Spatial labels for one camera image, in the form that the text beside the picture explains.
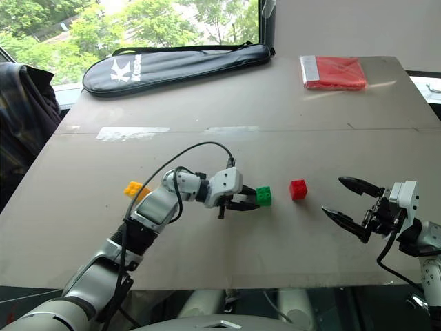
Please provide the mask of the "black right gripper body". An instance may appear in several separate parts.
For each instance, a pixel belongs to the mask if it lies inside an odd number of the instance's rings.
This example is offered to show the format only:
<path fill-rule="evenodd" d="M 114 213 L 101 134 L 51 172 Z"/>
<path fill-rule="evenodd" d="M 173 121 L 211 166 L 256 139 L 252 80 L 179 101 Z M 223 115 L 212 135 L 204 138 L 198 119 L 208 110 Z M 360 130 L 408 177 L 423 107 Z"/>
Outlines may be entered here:
<path fill-rule="evenodd" d="M 397 228 L 394 222 L 398 213 L 399 207 L 395 203 L 391 203 L 386 197 L 379 197 L 376 203 L 366 211 L 362 221 L 365 232 L 360 240 L 368 242 L 372 232 L 384 238 L 388 237 Z"/>

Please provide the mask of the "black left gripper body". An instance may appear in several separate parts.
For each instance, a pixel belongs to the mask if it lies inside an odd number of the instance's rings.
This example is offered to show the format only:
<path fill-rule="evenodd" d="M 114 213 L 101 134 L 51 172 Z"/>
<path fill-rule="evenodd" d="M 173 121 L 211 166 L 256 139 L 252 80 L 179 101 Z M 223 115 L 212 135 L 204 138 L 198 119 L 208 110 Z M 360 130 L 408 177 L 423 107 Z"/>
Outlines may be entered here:
<path fill-rule="evenodd" d="M 243 202 L 235 202 L 233 201 L 234 195 L 239 194 L 243 191 L 242 188 L 239 189 L 238 192 L 225 194 L 218 200 L 218 219 L 224 219 L 226 210 L 234 210 L 234 211 L 244 211 L 245 205 Z"/>

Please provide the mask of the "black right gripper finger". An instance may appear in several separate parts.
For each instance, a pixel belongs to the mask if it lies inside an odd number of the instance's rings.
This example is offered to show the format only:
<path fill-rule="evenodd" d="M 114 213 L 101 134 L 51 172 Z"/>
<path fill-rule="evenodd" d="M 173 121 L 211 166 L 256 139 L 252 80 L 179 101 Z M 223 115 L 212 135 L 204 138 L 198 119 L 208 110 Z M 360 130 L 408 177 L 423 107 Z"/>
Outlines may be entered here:
<path fill-rule="evenodd" d="M 380 188 L 372 183 L 354 177 L 343 176 L 339 177 L 338 180 L 344 187 L 358 195 L 367 194 L 370 197 L 378 198 L 381 197 L 385 191 L 385 188 Z"/>
<path fill-rule="evenodd" d="M 321 209 L 335 224 L 358 237 L 362 243 L 369 241 L 371 231 L 354 222 L 351 217 L 326 206 L 322 206 Z"/>

